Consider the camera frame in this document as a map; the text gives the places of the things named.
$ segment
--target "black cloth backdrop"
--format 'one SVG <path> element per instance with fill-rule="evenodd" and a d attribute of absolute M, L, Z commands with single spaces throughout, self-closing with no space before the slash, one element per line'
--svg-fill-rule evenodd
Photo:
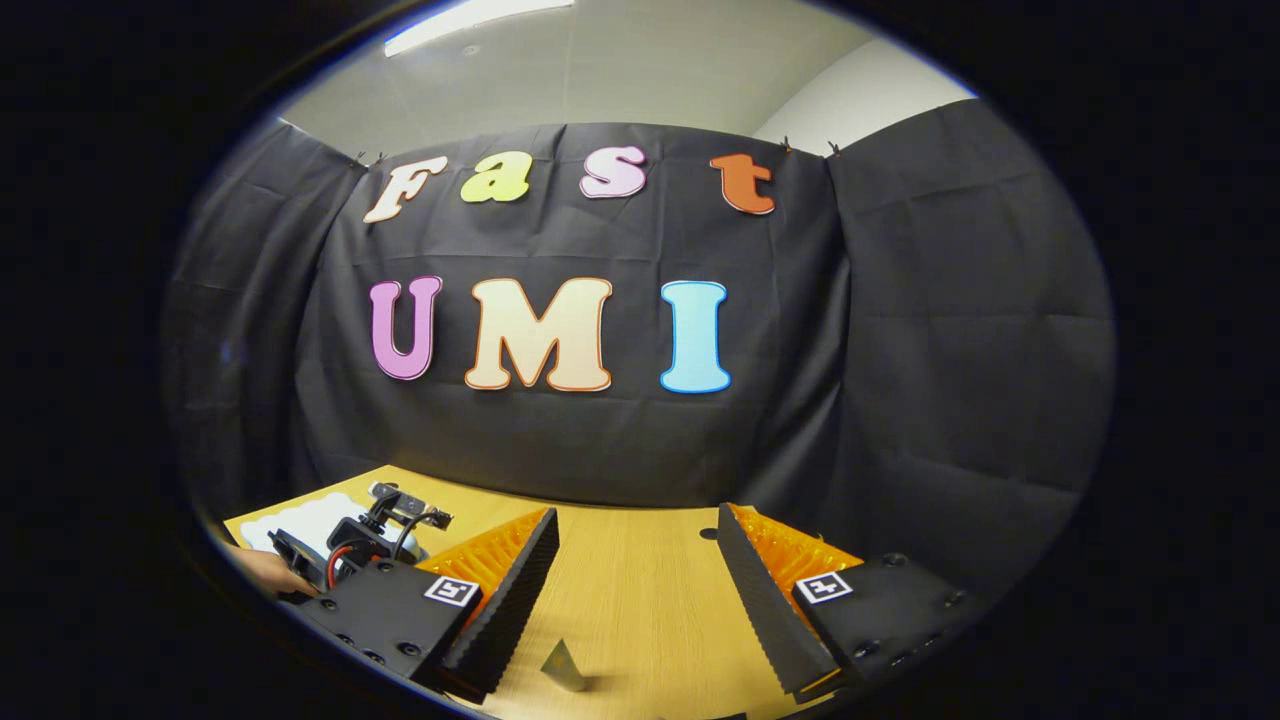
<path fill-rule="evenodd" d="M 636 146 L 643 190 L 589 199 L 588 154 Z M 534 158 L 529 191 L 511 202 L 465 202 L 463 182 L 493 152 Z M 730 206 L 712 158 L 749 152 L 773 173 L 774 210 Z M 444 155 L 403 210 L 362 218 L 403 164 Z M 700 506 L 723 498 L 812 518 L 832 477 L 849 265 L 820 158 L 731 135 L 632 124 L 525 128 L 384 160 L 361 181 L 325 243 L 298 345 L 300 427 L 321 483 L 392 464 L 440 478 L 563 501 Z M 384 374 L 370 342 L 370 288 L 438 275 L 430 369 Z M 475 283 L 515 278 L 535 313 L 575 277 L 609 281 L 602 356 L 612 386 L 563 392 L 515 378 L 499 391 L 463 382 L 476 356 Z M 671 366 L 672 281 L 727 288 L 719 360 L 728 388 L 681 395 Z M 402 291 L 397 346 L 412 345 Z M 508 370 L 509 360 L 504 360 Z M 805 483 L 797 483 L 805 478 Z M 804 487 L 804 493 L 797 489 Z"/>
<path fill-rule="evenodd" d="M 1070 519 L 1102 448 L 1115 328 L 1052 172 L 986 104 L 827 160 L 852 263 L 846 493 L 819 525 L 992 600 Z"/>
<path fill-rule="evenodd" d="M 280 133 L 305 137 L 266 137 Z M 225 245 L 187 251 L 219 261 L 184 260 L 170 313 L 170 357 L 186 368 L 168 383 L 187 398 L 174 405 L 184 456 L 215 515 L 392 464 L 562 501 L 751 503 L 855 553 L 906 552 L 989 597 L 1066 521 L 1100 451 L 1114 368 L 1101 264 L 1052 174 L 979 100 L 826 160 L 687 128 L 548 126 L 357 165 L 353 190 L 344 158 L 264 143 L 271 172 L 314 193 L 312 215 L 246 214 L 246 191 L 229 190 L 238 176 L 218 178 L 188 242 Z M 625 145 L 646 155 L 644 190 L 584 197 L 585 156 Z M 507 150 L 535 159 L 527 193 L 462 201 L 475 164 Z M 773 213 L 724 201 L 709 160 L 732 152 L 772 170 L 760 193 Z M 448 168 L 398 217 L 362 222 L 393 168 L 438 155 Z M 209 229 L 219 223 L 236 232 Z M 369 291 L 429 274 L 444 284 L 431 366 L 392 379 L 372 356 Z M 518 279 L 541 314 L 573 277 L 613 284 L 602 322 L 613 384 L 549 388 L 553 355 L 534 387 L 467 387 L 471 287 Z M 672 352 L 659 290 L 676 279 L 727 288 L 724 391 L 658 383 Z M 192 290 L 246 282 L 257 292 Z M 406 290 L 402 350 L 412 314 Z M 228 342 L 273 359 L 227 359 Z M 221 405 L 201 411 L 193 397 Z M 237 419 L 227 402 L 244 397 L 256 416 Z"/>
<path fill-rule="evenodd" d="M 315 489 L 291 482 L 293 347 L 325 234 L 364 172 L 273 119 L 192 205 L 161 320 L 163 386 L 186 479 L 215 516 Z"/>

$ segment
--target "letter i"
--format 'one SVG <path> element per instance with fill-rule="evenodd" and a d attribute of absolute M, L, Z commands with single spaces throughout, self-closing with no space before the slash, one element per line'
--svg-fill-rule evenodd
<path fill-rule="evenodd" d="M 671 369 L 662 374 L 662 387 L 671 392 L 718 392 L 730 377 L 719 366 L 717 313 L 728 292 L 724 286 L 703 281 L 676 281 L 662 286 L 662 299 L 671 304 L 673 342 Z"/>

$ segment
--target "ceiling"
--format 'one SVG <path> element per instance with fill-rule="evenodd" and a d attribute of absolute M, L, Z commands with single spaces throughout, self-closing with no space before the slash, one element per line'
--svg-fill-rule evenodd
<path fill-rule="evenodd" d="M 365 164 L 535 124 L 636 122 L 750 136 L 872 38 L 799 0 L 577 0 L 394 58 L 379 41 L 279 114 L 351 156 L 364 151 Z"/>

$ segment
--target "black cable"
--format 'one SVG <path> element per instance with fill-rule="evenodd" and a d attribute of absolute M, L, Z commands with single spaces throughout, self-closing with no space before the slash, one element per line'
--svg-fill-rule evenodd
<path fill-rule="evenodd" d="M 408 521 L 407 525 L 404 525 L 404 529 L 401 530 L 399 539 L 396 541 L 396 550 L 392 551 L 390 560 L 397 560 L 399 557 L 399 551 L 401 551 L 402 547 L 404 547 L 404 541 L 408 539 L 408 533 L 410 533 L 410 530 L 413 529 L 413 525 L 421 523 L 422 520 L 426 520 L 428 518 L 430 518 L 434 514 L 435 514 L 434 510 L 428 510 L 426 512 L 422 512 L 421 515 L 416 515 L 412 520 Z"/>

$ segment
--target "wooden table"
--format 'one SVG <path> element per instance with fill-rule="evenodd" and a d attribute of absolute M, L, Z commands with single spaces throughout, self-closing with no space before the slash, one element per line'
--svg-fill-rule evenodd
<path fill-rule="evenodd" d="M 498 691 L 483 706 L 503 720 L 707 720 L 746 712 L 773 720 L 806 705 L 782 693 L 746 619 L 713 539 L 717 510 L 637 510 L 544 502 L 384 466 L 335 486 L 227 521 L 241 544 L 241 523 L 332 492 L 372 502 L 374 482 L 453 515 L 447 532 L 415 529 L 438 553 L 494 525 L 552 505 L 561 548 Z M 563 638 L 584 692 L 561 689 L 540 669 Z"/>

